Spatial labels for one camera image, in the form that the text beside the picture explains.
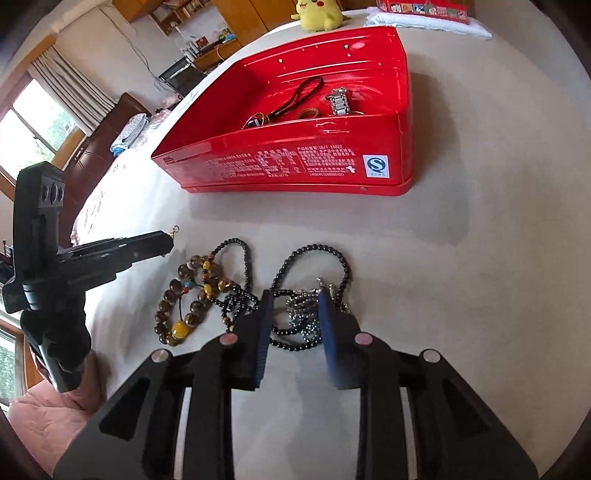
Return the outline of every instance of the red tin box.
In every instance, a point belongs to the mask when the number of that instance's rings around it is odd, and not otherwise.
[[[277,123],[242,130],[289,100],[302,81],[322,90]],[[364,115],[332,115],[345,87]],[[297,119],[307,108],[321,118]],[[401,195],[413,147],[407,59],[394,28],[314,35],[238,60],[188,108],[152,159],[192,193],[235,191]]]
[[[468,8],[465,0],[449,2],[447,0],[378,0],[380,10],[393,14],[426,15],[427,17],[444,18],[457,22],[468,23]]]

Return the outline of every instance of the bed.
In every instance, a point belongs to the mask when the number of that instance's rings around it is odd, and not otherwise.
[[[351,16],[349,26],[363,24],[363,15]],[[161,347],[152,318],[191,255],[244,239],[260,294],[292,250],[326,243],[352,263],[348,302],[362,327],[396,349],[440,350],[545,472],[591,407],[583,380],[591,375],[591,140],[583,121],[503,39],[403,29],[417,157],[409,193],[182,191],[150,160],[167,131],[233,60],[302,35],[297,24],[284,26],[236,53],[114,162],[83,208],[81,243],[180,227],[166,258],[87,295],[107,393]],[[230,276],[240,278],[239,257],[223,257]],[[332,260],[307,259],[287,286],[339,280]],[[211,313],[174,353],[223,331]],[[238,476],[353,478],[358,407],[358,393],[330,386],[322,349],[271,349],[262,389],[233,397]]]

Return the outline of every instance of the silver screw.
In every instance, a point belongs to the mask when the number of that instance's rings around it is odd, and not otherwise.
[[[160,364],[168,360],[169,356],[170,352],[168,350],[164,350],[163,348],[161,348],[159,350],[155,350],[152,353],[151,359],[155,364]]]
[[[423,358],[430,364],[436,364],[441,360],[441,354],[437,350],[425,350],[423,352]]]
[[[235,333],[224,333],[220,337],[220,343],[222,345],[234,345],[238,341],[238,335]]]
[[[371,345],[371,342],[373,341],[374,337],[369,333],[361,332],[355,335],[355,343],[357,343],[357,345]]]

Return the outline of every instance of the window pane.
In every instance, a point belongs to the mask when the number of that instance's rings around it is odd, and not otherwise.
[[[0,122],[0,165],[13,179],[23,168],[53,160],[53,152],[10,110]]]
[[[13,107],[56,150],[76,126],[36,80],[22,91]]]
[[[12,335],[0,330],[0,403],[5,405],[17,397],[15,343]]]

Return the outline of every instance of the pikachu plush toy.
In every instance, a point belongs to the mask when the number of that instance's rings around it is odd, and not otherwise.
[[[295,9],[297,15],[291,17],[301,20],[301,27],[311,32],[334,30],[349,18],[342,14],[336,0],[298,0]]]

